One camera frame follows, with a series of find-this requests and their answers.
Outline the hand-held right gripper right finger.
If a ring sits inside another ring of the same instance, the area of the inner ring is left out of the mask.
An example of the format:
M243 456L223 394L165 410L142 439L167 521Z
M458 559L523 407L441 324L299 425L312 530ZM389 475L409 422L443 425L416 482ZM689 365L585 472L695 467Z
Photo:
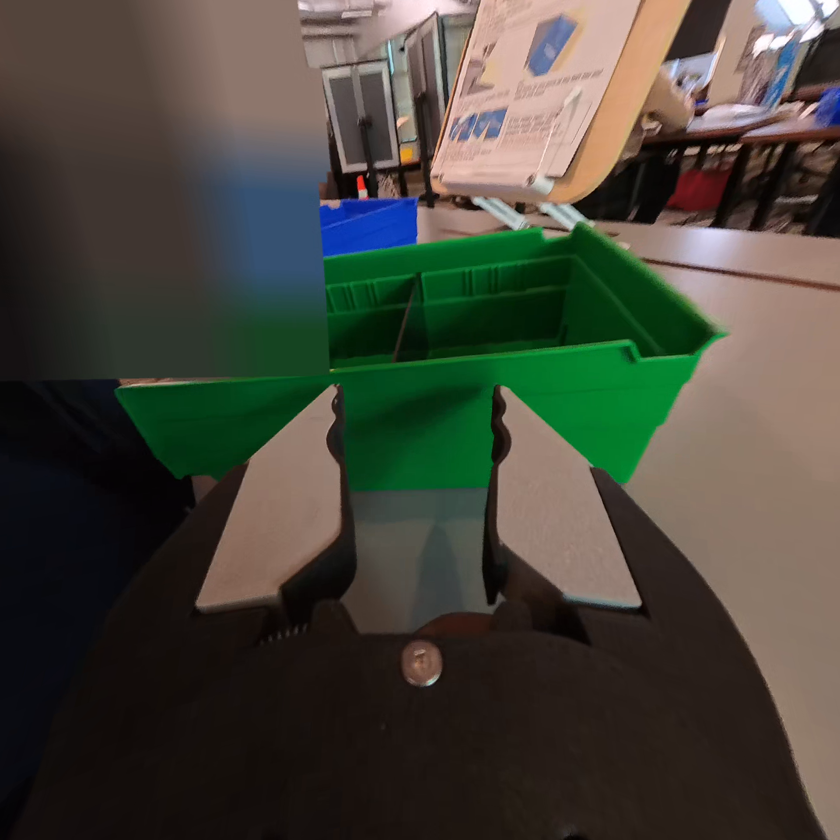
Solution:
M536 610L641 608L591 463L504 385L493 392L490 427L487 603L503 597Z

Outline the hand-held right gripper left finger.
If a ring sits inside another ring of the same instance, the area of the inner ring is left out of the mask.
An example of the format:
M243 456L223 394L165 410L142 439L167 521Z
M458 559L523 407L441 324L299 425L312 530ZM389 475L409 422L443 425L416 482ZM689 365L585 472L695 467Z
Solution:
M357 570L340 385L252 455L196 598L202 614L268 607L311 614Z

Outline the green plastic bin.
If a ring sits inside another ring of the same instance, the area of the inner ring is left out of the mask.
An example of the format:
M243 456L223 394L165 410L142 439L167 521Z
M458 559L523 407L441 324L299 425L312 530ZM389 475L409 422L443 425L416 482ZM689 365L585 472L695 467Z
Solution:
M587 225L324 260L327 374L121 386L177 478L223 478L329 384L343 389L352 491L486 487L503 385L627 482L724 332Z

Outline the person's dark blue clothing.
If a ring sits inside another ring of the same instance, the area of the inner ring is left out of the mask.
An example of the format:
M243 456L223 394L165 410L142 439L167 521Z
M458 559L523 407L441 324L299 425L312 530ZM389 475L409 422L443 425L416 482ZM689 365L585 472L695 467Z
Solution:
M1 385L1 818L23 810L72 676L110 608L195 505L116 380Z

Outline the blue plastic bin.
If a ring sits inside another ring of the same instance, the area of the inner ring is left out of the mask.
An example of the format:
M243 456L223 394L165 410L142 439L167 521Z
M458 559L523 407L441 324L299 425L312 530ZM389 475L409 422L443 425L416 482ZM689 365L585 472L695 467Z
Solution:
M325 258L417 243L417 198L343 199L320 206Z

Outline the white board stand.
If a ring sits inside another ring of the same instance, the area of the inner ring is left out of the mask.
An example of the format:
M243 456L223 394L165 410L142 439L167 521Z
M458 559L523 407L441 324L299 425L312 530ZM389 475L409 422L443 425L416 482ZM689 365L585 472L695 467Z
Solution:
M508 205L500 198L472 196L471 203L478 209L493 216L497 221L513 231L532 227L527 216ZM570 232L578 225L593 227L595 223L569 204L543 202L538 205L539 213L552 219L560 229Z

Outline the red bag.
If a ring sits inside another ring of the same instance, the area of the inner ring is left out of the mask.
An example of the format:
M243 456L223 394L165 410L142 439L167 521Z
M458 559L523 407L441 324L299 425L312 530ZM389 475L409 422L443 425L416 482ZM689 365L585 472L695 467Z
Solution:
M667 208L689 213L716 210L731 172L731 167L720 166L710 169L688 169L679 175Z

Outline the glass door cabinet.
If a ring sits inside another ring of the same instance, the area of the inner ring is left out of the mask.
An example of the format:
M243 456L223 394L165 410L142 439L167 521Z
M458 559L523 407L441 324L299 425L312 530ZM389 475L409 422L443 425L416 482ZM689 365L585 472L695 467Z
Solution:
M412 16L378 34L354 58L321 68L333 169L362 175L372 196L407 195L430 175L438 137L455 95L476 3L407 2Z

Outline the instruction sheet board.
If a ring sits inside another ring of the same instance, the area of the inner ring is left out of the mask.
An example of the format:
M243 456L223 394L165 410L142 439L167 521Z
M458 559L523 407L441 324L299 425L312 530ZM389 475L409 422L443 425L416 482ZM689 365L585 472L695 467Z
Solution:
M480 2L431 178L443 195L574 204L652 112L689 2Z

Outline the long background table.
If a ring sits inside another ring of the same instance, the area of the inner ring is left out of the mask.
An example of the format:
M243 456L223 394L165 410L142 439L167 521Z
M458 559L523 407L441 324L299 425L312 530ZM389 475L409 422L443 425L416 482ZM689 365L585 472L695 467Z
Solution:
M770 219L774 204L782 195L787 176L793 171L798 150L803 145L838 143L838 125L819 125L811 114L797 114L792 119L779 119L773 112L764 119L730 121L710 128L701 128L693 121L687 129L648 136L643 147L655 151L674 151L678 156L692 147L708 151L712 146L738 146L738 153L724 185L721 200L711 220L711 228L725 228L735 212L742 194L742 185L753 154L767 149L766 160L773 162L762 181L762 188L749 222L749 231L759 232Z

